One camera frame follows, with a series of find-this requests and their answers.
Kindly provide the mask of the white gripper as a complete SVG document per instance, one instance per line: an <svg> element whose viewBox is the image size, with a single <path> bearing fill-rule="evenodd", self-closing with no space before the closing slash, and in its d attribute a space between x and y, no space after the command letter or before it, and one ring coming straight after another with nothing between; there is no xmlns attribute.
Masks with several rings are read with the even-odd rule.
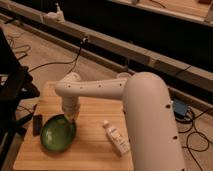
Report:
<svg viewBox="0 0 213 171"><path fill-rule="evenodd" d="M77 97L62 99L62 110L65 114L65 118L70 123L74 123L77 120L79 109L80 103Z"/></svg>

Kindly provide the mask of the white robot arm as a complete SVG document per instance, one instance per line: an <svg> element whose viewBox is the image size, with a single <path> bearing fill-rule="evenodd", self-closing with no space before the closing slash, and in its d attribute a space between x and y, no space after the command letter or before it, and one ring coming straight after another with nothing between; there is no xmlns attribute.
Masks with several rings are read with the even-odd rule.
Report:
<svg viewBox="0 0 213 171"><path fill-rule="evenodd" d="M186 171L169 91L159 76L140 72L127 78L81 81L72 72L56 83L55 92L69 119L78 113L80 96L120 100L134 171Z"/></svg>

